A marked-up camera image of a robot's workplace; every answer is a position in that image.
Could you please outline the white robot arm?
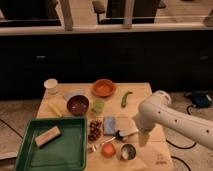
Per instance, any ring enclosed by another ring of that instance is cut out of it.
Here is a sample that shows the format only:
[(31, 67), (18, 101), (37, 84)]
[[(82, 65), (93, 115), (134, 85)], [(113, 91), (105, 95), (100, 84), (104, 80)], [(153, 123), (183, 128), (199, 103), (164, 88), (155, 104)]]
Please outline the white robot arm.
[(133, 117), (139, 132), (149, 133), (155, 124), (160, 124), (213, 150), (213, 121), (174, 110), (170, 108), (171, 102), (170, 95), (162, 90), (155, 91), (143, 100)]

